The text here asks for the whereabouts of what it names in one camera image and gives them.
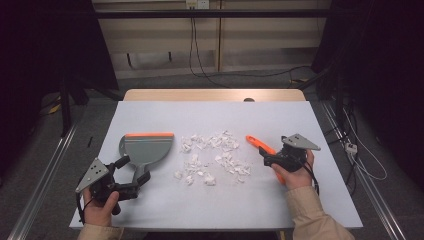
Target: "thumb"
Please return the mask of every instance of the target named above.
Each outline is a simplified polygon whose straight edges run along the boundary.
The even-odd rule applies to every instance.
[[[271,165],[272,169],[279,173],[283,178],[286,178],[286,176],[289,174],[286,169],[282,168],[280,165],[273,163]]]
[[[115,207],[116,203],[118,203],[119,200],[119,193],[118,192],[112,192],[107,199],[103,209],[109,213],[112,213],[113,208]]]

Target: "beige sleeve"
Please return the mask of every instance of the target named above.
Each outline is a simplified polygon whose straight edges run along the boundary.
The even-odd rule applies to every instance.
[[[290,190],[286,196],[295,225],[294,239],[355,239],[346,228],[324,212],[311,186]]]
[[[123,232],[124,228],[100,227],[86,223],[78,236],[78,240],[118,240],[121,239]]]

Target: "gray carpet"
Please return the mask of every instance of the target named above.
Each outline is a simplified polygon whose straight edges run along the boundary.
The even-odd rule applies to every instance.
[[[279,71],[250,71],[248,74],[275,72]],[[292,78],[307,78],[310,75],[311,72],[304,69],[293,71]],[[289,79],[288,74],[264,78],[230,75],[212,78],[212,80],[232,88],[285,88],[290,84]],[[130,88],[216,87],[207,79],[191,75],[125,80],[121,84],[120,94]],[[100,151],[117,105],[116,102],[91,90],[88,90],[88,93],[90,102],[87,106],[72,106],[74,114],[84,112],[82,120],[54,176],[54,181],[32,224],[27,239],[76,239],[78,236],[78,231],[68,227],[75,211],[74,189],[80,175]],[[317,100],[314,88],[307,89],[305,96],[311,102],[323,132],[332,129],[321,102]],[[386,180],[375,181],[375,184],[399,221],[406,238],[422,239],[424,229],[419,224],[424,222],[423,192],[397,167],[390,151],[378,144],[375,134],[367,124],[366,117],[361,116],[360,109],[356,110],[355,114],[358,118],[358,132],[361,140],[377,155],[388,172]],[[32,136],[26,143],[23,143],[25,147],[22,153],[17,155],[16,164],[4,176],[3,186],[0,188],[0,213],[2,216],[0,239],[6,239],[12,231],[58,144],[60,134],[60,113],[41,117]],[[327,136],[329,142],[335,138],[334,133]],[[330,149],[342,176],[346,179],[350,164],[341,144],[339,142],[331,144]],[[360,157],[369,172],[377,176],[382,175],[379,165],[362,148],[360,148]],[[351,186],[353,186],[353,179],[349,183],[349,187]],[[391,239],[359,180],[357,180],[357,188],[352,199],[364,224],[361,229],[351,230],[353,235],[357,239]],[[125,231],[123,239],[141,239],[144,236],[144,233]],[[169,238],[169,235],[167,237],[168,239],[181,237],[181,235],[174,236],[175,238]],[[291,239],[291,230],[286,231],[286,239]]]

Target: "orange handle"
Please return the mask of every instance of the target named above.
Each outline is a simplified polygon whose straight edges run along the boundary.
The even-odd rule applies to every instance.
[[[255,137],[252,137],[251,135],[247,135],[246,136],[246,140],[248,142],[250,142],[253,146],[257,147],[257,148],[259,148],[259,147],[263,148],[268,154],[275,155],[277,153],[274,149],[270,148],[268,145],[266,145],[265,143],[263,143],[261,140],[255,138]],[[275,172],[275,175],[277,176],[278,181],[281,184],[286,184],[286,180],[284,180],[283,176],[281,176],[277,172]]]

